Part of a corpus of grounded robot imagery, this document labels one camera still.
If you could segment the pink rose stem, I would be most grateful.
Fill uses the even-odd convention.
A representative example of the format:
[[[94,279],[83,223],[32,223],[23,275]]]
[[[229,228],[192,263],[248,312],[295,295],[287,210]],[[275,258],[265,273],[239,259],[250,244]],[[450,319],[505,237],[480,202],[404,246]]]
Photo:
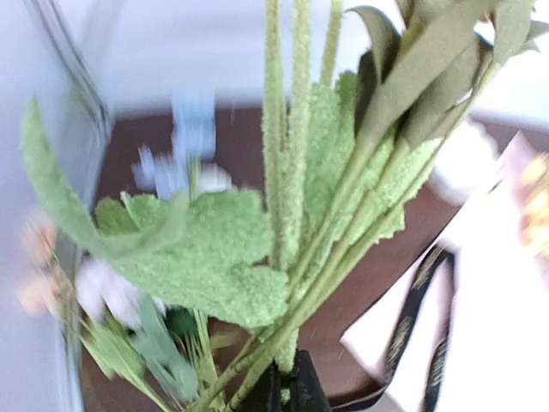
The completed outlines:
[[[356,8],[371,38],[357,72],[334,73],[343,8],[332,2],[319,82],[311,5],[293,5],[284,95],[280,5],[266,4],[264,191],[180,191],[101,200],[68,185],[37,100],[23,118],[27,176],[57,228],[139,287],[141,322],[81,320],[109,379],[164,411],[235,411],[271,366],[288,372],[299,327],[381,239],[492,78],[548,26],[532,1],[401,1]]]

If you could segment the scalloped white bowl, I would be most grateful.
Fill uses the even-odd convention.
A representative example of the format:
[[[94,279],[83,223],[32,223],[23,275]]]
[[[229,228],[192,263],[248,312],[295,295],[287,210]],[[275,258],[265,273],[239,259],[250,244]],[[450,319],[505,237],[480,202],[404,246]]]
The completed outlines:
[[[438,152],[428,185],[442,201],[461,206],[496,173],[498,157],[484,125],[466,119]]]

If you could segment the black printed ribbon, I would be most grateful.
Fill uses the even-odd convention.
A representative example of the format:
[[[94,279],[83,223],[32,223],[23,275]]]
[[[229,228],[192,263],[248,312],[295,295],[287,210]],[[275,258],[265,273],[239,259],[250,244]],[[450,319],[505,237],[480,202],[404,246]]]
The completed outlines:
[[[333,411],[360,411],[362,409],[370,409],[386,394],[411,339],[423,300],[436,275],[437,269],[443,264],[448,265],[449,279],[454,281],[455,253],[439,244],[435,244],[424,255],[415,270],[411,286],[407,291],[406,299],[401,307],[397,323],[393,329],[383,357],[383,380],[380,389],[349,403],[338,404],[332,408]],[[429,364],[422,403],[420,405],[422,411],[433,411],[437,407],[448,351],[451,314],[452,305],[448,304],[448,312],[443,324],[443,334],[433,349],[431,362]]]

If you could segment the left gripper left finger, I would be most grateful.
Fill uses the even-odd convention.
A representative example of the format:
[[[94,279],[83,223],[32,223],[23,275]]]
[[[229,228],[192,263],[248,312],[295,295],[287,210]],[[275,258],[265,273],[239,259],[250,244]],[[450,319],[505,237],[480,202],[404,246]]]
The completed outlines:
[[[275,364],[262,374],[239,412],[281,412],[281,376]]]

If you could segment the pink wrapping paper sheet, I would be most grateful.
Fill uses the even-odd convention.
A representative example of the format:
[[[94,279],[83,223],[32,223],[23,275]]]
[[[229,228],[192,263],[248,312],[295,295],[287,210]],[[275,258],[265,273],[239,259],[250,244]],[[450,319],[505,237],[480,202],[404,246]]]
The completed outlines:
[[[521,239],[519,185],[537,155],[517,134],[492,186],[469,198],[437,239],[342,336],[377,381],[383,357],[420,261],[439,244],[455,253],[455,280],[441,265],[419,310],[386,394],[360,411],[422,411],[433,349],[452,305],[443,382],[433,411],[545,411],[548,408],[548,257]]]

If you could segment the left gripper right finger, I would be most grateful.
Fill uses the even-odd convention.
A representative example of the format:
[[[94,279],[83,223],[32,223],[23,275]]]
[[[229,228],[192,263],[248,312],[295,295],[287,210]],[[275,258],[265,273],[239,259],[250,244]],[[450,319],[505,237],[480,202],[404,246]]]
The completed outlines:
[[[299,350],[290,380],[291,412],[329,412],[329,401],[323,391],[308,351]]]

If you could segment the pale yellow rose stem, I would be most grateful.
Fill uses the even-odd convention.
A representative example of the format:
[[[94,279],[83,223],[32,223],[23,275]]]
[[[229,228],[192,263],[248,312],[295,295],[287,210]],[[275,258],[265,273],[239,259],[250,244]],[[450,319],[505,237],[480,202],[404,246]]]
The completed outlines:
[[[548,153],[535,156],[524,168],[519,185],[522,243],[548,257]]]

